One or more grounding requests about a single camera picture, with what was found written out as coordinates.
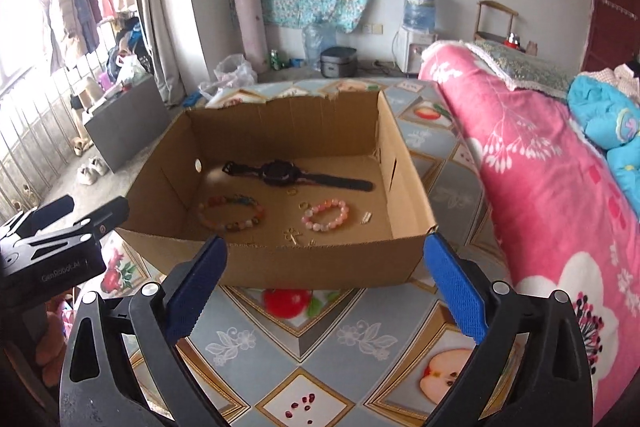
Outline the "left hand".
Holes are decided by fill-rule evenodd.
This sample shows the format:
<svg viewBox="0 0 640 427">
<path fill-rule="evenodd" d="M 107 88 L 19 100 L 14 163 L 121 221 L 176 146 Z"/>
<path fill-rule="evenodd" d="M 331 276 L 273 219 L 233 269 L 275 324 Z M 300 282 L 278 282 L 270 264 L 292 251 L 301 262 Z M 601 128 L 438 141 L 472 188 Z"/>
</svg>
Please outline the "left hand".
<svg viewBox="0 0 640 427">
<path fill-rule="evenodd" d="M 62 320 L 62 306 L 72 295 L 68 291 L 53 297 L 46 304 L 47 329 L 41 337 L 35 354 L 43 384 L 53 388 L 60 382 L 66 351 L 66 338 Z"/>
</svg>

